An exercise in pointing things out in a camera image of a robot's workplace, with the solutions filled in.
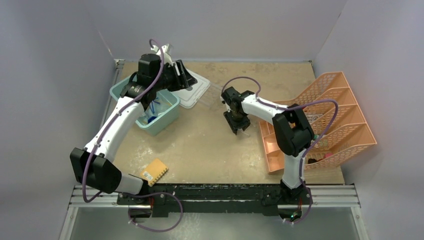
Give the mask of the blue safety glasses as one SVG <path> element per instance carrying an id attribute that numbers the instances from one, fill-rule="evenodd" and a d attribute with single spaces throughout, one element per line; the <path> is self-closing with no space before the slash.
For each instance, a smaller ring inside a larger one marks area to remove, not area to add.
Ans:
<path id="1" fill-rule="evenodd" d="M 149 107 L 150 107 L 150 111 L 153 115 L 158 115 L 159 114 L 159 110 L 161 109 L 161 101 L 156 98 L 155 100 L 153 100 Z"/>

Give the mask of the blue base small flask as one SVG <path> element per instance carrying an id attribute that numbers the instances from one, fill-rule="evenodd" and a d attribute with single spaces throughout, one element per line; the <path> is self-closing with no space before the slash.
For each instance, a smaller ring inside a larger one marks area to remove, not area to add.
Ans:
<path id="1" fill-rule="evenodd" d="M 148 125 L 148 124 L 152 123 L 157 118 L 158 117 L 156 115 L 146 116 L 145 117 L 145 124 Z"/>

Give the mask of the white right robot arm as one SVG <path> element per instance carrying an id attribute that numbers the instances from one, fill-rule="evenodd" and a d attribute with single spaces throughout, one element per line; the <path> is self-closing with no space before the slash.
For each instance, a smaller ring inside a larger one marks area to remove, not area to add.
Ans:
<path id="1" fill-rule="evenodd" d="M 249 90 L 238 92 L 234 87 L 223 90 L 220 99 L 226 107 L 223 115 L 235 135 L 250 126 L 249 115 L 273 126 L 276 145 L 284 154 L 281 182 L 285 187 L 281 189 L 280 196 L 284 202 L 294 203 L 300 198 L 298 187 L 303 183 L 305 164 L 302 154 L 311 146 L 315 136 L 303 109 L 297 104 L 273 103 Z"/>

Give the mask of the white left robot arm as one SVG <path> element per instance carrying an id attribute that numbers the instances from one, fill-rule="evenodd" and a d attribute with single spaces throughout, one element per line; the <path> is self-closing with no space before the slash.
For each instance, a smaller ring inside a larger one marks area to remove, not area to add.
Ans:
<path id="1" fill-rule="evenodd" d="M 128 193 L 138 205 L 149 199 L 146 180 L 122 173 L 114 164 L 118 148 L 157 93 L 185 90 L 197 83 L 182 60 L 165 62 L 154 53 L 143 54 L 138 70 L 123 81 L 116 107 L 99 132 L 84 147 L 75 147 L 70 162 L 76 181 L 103 193 Z"/>

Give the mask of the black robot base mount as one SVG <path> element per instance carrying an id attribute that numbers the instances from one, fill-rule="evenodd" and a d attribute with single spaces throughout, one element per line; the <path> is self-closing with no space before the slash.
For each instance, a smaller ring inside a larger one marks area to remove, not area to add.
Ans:
<path id="1" fill-rule="evenodd" d="M 131 217 L 140 217 L 145 209 L 154 218 L 170 213 L 262 214 L 295 221 L 303 208 L 312 205 L 309 188 L 289 189 L 282 183 L 224 184 L 224 183 L 157 183 L 149 197 L 134 197 L 120 193 L 119 206 L 131 208 Z"/>

